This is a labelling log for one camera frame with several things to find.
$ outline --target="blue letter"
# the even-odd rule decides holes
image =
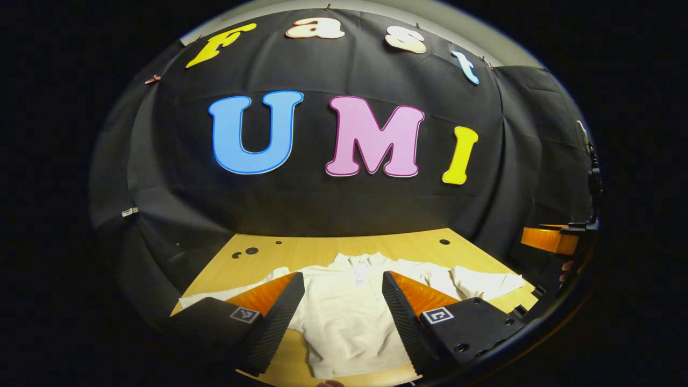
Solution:
[[[303,101],[300,92],[268,93],[263,103],[271,108],[270,144],[254,153],[241,145],[241,115],[251,104],[247,96],[215,101],[208,111],[213,116],[213,151],[217,162],[240,175],[264,174],[284,164],[292,152],[294,106]]]
[[[461,68],[464,70],[464,75],[466,75],[466,78],[468,78],[471,82],[473,82],[476,85],[480,83],[477,77],[473,74],[473,71],[471,71],[471,69],[473,68],[473,64],[469,62],[469,60],[466,58],[466,55],[463,55],[458,51],[452,51],[451,54],[459,58],[459,64],[461,65]]]

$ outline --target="white shirt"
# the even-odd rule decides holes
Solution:
[[[302,333],[308,342],[308,362],[317,379],[374,373],[411,362],[382,294],[385,271],[405,275],[459,301],[479,296],[491,300],[524,285],[520,275],[393,261],[380,253],[338,254],[327,267],[307,266],[298,271],[303,274],[305,293],[289,329]],[[180,304],[186,308],[205,297],[227,300],[286,274],[289,269],[280,267],[256,284],[180,298]]]

